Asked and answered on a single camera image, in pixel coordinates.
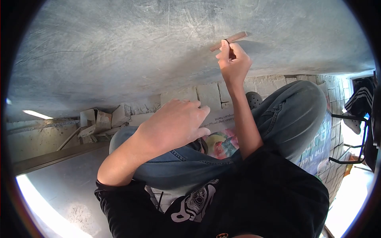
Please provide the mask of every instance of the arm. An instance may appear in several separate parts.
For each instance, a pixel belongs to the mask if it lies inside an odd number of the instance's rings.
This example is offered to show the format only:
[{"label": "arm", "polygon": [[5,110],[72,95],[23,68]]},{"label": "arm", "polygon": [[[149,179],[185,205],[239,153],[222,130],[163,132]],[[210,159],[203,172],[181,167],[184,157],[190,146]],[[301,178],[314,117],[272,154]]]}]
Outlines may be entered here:
[{"label": "arm", "polygon": [[[229,57],[230,48],[236,59]],[[263,145],[243,89],[243,82],[252,62],[238,44],[229,45],[226,40],[222,40],[221,52],[216,57],[232,98],[238,145],[244,160]]]},{"label": "arm", "polygon": [[98,181],[108,186],[127,185],[143,163],[210,134],[209,129],[199,128],[210,108],[200,105],[200,101],[177,99],[164,104],[103,161]]}]

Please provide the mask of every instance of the pipe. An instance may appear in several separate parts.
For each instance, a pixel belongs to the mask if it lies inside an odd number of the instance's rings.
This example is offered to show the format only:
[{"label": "pipe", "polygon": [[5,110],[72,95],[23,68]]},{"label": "pipe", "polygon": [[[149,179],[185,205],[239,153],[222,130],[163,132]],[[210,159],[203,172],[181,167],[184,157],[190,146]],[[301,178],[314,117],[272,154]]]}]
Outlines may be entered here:
[{"label": "pipe", "polygon": [[77,130],[75,130],[75,131],[73,132],[73,134],[71,134],[71,135],[69,136],[69,138],[67,138],[66,141],[64,141],[64,143],[62,143],[62,145],[58,148],[57,151],[61,150],[61,149],[62,149],[62,148],[69,142],[69,140],[71,140],[71,138],[73,138],[73,136],[75,136],[75,134],[77,134],[80,130],[81,130],[81,128],[78,128]]}]

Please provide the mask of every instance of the forearm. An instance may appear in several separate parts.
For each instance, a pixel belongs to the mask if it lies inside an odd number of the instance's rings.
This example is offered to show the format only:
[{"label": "forearm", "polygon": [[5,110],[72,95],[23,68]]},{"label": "forearm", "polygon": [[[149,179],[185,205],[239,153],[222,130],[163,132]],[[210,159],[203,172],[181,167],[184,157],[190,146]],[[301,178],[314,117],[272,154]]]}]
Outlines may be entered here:
[{"label": "forearm", "polygon": [[242,159],[263,145],[261,135],[255,124],[243,87],[228,86],[234,108],[235,130]]},{"label": "forearm", "polygon": [[136,169],[156,156],[135,133],[103,161],[98,170],[98,181],[108,186],[127,185]]}]

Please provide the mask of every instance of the person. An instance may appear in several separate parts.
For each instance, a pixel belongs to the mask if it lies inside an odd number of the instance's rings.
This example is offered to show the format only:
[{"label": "person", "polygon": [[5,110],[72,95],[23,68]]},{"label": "person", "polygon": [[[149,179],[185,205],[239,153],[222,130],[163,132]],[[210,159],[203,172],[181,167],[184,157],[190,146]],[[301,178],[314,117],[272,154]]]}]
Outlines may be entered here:
[{"label": "person", "polygon": [[[188,146],[210,134],[200,128],[210,109],[199,101],[173,99],[120,130],[95,191],[113,237],[319,237],[328,191],[293,162],[322,123],[323,92],[296,81],[250,110],[243,82],[252,61],[237,43],[221,43],[239,149],[218,160]],[[184,194],[161,213],[145,185]]]}]

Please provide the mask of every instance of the black t-shirt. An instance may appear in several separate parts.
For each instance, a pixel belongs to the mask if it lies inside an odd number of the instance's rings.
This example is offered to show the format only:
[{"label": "black t-shirt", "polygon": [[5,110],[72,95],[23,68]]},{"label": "black t-shirt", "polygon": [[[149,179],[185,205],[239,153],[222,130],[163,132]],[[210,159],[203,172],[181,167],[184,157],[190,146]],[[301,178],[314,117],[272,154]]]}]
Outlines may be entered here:
[{"label": "black t-shirt", "polygon": [[131,181],[110,187],[96,181],[113,237],[208,237],[225,233],[270,237],[318,237],[328,212],[325,186],[314,176],[261,147],[238,172],[213,179],[177,198],[163,214]]}]

